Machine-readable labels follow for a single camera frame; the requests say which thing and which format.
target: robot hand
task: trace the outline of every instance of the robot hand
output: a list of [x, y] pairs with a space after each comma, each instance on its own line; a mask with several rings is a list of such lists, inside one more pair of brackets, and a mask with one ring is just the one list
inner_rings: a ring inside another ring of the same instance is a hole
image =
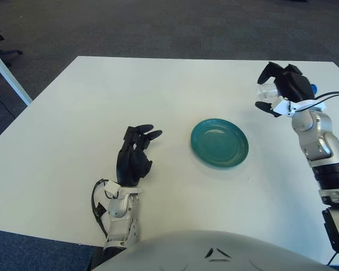
[[137, 186], [140, 178], [149, 173], [152, 161], [148, 160], [143, 150], [148, 148], [151, 140], [162, 134], [161, 130], [145, 134], [152, 129], [153, 125], [150, 124], [128, 127], [117, 158], [117, 182], [121, 186]]
[[324, 103], [314, 97], [311, 84], [296, 66], [290, 64], [282, 68], [270, 62], [258, 84], [270, 77], [275, 78], [278, 97], [273, 103], [256, 102], [255, 105], [275, 117], [292, 118], [300, 147], [321, 188], [320, 197], [324, 204], [331, 206], [323, 211], [324, 225], [332, 248], [339, 253], [339, 140], [333, 135], [331, 119], [322, 112]]

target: table leg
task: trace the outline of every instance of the table leg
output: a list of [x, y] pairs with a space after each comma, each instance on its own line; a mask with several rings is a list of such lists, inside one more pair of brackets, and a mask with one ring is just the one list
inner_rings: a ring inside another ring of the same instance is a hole
[[12, 75], [9, 69], [6, 67], [4, 62], [0, 58], [0, 73], [9, 83], [9, 85], [15, 90], [17, 95], [23, 100], [23, 102], [28, 106], [33, 100], [30, 98], [28, 93], [25, 92], [23, 87], [17, 81], [17, 79]]

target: cable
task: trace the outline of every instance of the cable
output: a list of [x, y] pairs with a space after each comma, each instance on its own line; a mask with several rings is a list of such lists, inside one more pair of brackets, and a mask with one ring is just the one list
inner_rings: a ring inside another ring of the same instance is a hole
[[324, 93], [318, 97], [316, 97], [315, 99], [319, 99], [319, 98], [322, 98], [322, 97], [325, 97], [325, 96], [329, 96], [329, 95], [333, 95], [333, 94], [339, 94], [339, 91], [332, 91], [332, 92], [327, 92], [327, 93]]
[[104, 233], [105, 237], [107, 238], [108, 234], [106, 232], [106, 229], [104, 228], [103, 222], [101, 220], [102, 215], [98, 212], [97, 207], [95, 206], [95, 202], [94, 202], [94, 192], [97, 189], [98, 185], [100, 184], [104, 184], [107, 182], [108, 180], [104, 180], [104, 179], [100, 179], [98, 182], [95, 183], [94, 187], [93, 187], [93, 191], [92, 191], [92, 197], [91, 197], [91, 202], [92, 202], [92, 211], [93, 211], [93, 215], [95, 217], [95, 220], [97, 221], [97, 223], [99, 224], [99, 227], [101, 227], [102, 232]]
[[338, 254], [338, 252], [335, 252], [335, 253], [334, 253], [333, 257], [330, 259], [330, 261], [328, 262], [327, 265], [329, 265], [329, 264], [332, 263], [332, 261], [334, 260], [335, 256], [337, 256], [337, 254]]
[[[334, 97], [337, 97], [337, 96], [339, 96], [339, 94], [330, 96], [330, 97], [328, 97], [328, 98], [325, 98], [325, 99], [321, 100], [319, 103], [325, 102], [326, 100], [331, 99], [331, 98], [334, 98]], [[305, 111], [305, 110], [307, 110], [307, 109], [309, 109], [309, 108], [311, 108], [311, 107], [313, 107], [313, 106], [317, 106], [319, 103], [315, 103], [315, 104], [313, 104], [312, 106], [308, 106], [308, 107], [305, 107], [305, 108], [303, 108], [303, 109], [301, 109], [301, 110], [297, 110], [296, 112], [302, 112], [302, 111]]]
[[2, 106], [4, 106], [4, 108], [6, 109], [6, 111], [12, 116], [13, 119], [15, 119], [15, 116], [13, 113], [11, 113], [11, 111], [9, 110], [9, 108], [6, 107], [6, 105], [0, 100], [0, 104]]

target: gray carpet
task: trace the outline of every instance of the gray carpet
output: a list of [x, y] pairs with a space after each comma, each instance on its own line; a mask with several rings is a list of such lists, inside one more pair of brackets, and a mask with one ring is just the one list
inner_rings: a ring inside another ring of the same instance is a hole
[[[32, 98], [78, 55], [339, 66], [339, 0], [0, 0], [0, 28], [2, 50], [24, 51], [4, 59]], [[25, 108], [1, 76], [0, 98]], [[0, 134], [11, 122], [0, 105]]]

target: table surface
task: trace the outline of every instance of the table surface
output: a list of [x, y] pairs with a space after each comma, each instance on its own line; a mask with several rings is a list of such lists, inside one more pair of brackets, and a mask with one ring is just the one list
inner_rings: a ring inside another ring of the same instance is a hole
[[[290, 62], [277, 63], [283, 67]], [[330, 62], [291, 62], [318, 86], [339, 90]], [[318, 185], [291, 119], [254, 106], [266, 61], [77, 57], [0, 136], [0, 230], [102, 246], [90, 195], [116, 180], [127, 126], [163, 134], [146, 151], [141, 239], [185, 229], [255, 237], [325, 263], [332, 256]], [[339, 138], [339, 98], [327, 102]], [[201, 162], [190, 148], [200, 121], [226, 119], [247, 136], [237, 167]]]

